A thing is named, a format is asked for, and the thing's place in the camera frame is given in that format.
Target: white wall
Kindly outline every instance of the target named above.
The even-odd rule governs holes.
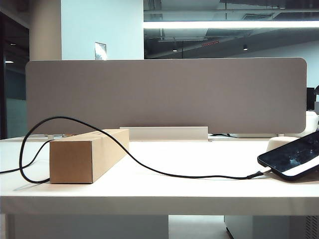
[[[302,57],[307,62],[307,87],[319,85],[319,41],[306,42],[231,57]]]
[[[62,59],[95,59],[94,42],[108,59],[143,59],[143,0],[61,0]]]

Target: desk surface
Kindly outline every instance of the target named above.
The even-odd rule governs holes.
[[[27,143],[25,161],[43,142]],[[18,165],[19,142],[0,141],[1,170]],[[184,175],[246,176],[261,166],[267,141],[131,142],[144,164]],[[48,147],[26,174],[48,177]],[[182,179],[140,167],[128,156],[93,184],[41,185],[19,172],[0,176],[1,213],[119,215],[319,215],[319,173],[290,183],[270,174],[252,180]]]

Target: phone screen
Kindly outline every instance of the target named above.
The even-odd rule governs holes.
[[[319,131],[258,156],[286,176],[296,176],[319,165]]]

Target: light fixture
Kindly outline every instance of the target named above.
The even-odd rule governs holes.
[[[318,28],[319,21],[145,21],[147,29],[253,29],[253,28]]]
[[[175,40],[175,37],[173,37],[174,39],[174,47],[173,47],[173,52],[177,52],[177,43],[176,43],[176,40]]]

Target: floor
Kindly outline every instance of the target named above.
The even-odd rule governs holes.
[[[231,239],[224,216],[169,216],[169,239]]]

